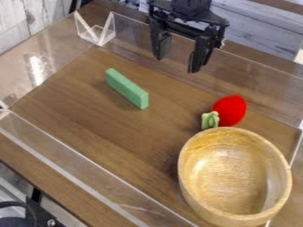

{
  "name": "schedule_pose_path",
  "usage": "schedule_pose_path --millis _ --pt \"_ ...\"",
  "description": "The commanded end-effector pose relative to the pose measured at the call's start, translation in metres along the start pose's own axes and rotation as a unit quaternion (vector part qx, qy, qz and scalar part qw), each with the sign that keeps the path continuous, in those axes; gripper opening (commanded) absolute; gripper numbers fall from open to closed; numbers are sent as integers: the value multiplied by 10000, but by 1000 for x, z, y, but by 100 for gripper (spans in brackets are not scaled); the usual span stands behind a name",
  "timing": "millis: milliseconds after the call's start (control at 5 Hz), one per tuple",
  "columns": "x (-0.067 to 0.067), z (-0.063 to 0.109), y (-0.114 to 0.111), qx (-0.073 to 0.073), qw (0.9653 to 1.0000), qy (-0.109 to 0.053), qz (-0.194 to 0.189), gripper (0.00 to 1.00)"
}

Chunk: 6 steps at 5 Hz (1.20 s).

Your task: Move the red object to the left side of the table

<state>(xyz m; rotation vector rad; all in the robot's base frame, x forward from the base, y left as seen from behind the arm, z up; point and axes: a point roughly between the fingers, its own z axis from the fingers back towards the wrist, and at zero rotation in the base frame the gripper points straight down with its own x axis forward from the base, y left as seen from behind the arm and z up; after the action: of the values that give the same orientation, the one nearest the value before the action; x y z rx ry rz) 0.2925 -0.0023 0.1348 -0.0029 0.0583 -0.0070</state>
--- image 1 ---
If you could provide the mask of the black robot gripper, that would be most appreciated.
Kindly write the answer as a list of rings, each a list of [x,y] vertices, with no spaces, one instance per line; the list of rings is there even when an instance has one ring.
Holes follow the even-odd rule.
[[[162,60],[171,50],[170,32],[191,39],[199,36],[188,63],[188,72],[198,73],[208,62],[214,47],[223,47],[228,20],[211,11],[212,0],[147,0],[147,4],[154,57]]]

